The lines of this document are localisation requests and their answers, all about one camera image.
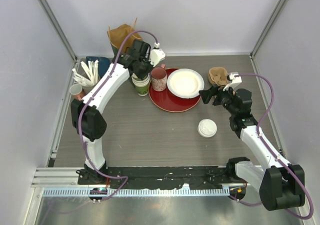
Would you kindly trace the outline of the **green paper cups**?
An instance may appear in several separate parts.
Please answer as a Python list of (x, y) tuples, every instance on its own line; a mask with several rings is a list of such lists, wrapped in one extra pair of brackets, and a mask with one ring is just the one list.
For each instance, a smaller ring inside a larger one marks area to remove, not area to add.
[(139, 96), (146, 96), (149, 93), (150, 75), (146, 75), (144, 78), (138, 78), (134, 73), (131, 76), (133, 85)]

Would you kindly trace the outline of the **white plastic cup lid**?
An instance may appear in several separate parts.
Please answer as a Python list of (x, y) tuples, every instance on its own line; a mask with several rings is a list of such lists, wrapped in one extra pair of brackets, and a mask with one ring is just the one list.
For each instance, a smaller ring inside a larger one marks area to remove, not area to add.
[(211, 138), (217, 133), (218, 127), (211, 119), (203, 119), (199, 122), (197, 131), (204, 138)]

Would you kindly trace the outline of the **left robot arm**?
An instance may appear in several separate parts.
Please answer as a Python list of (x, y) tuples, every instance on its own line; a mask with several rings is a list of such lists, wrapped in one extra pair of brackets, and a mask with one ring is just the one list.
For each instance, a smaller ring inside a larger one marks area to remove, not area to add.
[(77, 170), (80, 184), (100, 185), (109, 178), (102, 149), (102, 137), (107, 129), (103, 112), (111, 97), (132, 74), (142, 79), (158, 64), (151, 52), (149, 43), (135, 39), (131, 46), (114, 56), (107, 72), (85, 97), (71, 102), (72, 125), (80, 136), (85, 154), (84, 167)]

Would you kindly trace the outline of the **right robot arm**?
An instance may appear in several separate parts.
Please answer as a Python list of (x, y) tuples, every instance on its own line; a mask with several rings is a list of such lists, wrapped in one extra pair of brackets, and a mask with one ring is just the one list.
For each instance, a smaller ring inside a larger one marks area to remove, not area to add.
[(244, 142), (261, 165), (258, 169), (249, 159), (232, 158), (231, 167), (226, 169), (226, 178), (233, 183), (240, 179), (251, 184), (259, 193), (263, 206), (268, 211), (302, 207), (305, 193), (301, 185), (305, 173), (300, 165), (286, 160), (268, 141), (258, 122), (251, 113), (252, 93), (244, 88), (234, 91), (231, 87), (213, 85), (200, 90), (204, 104), (214, 98), (214, 106), (223, 106), (229, 113), (231, 130)]

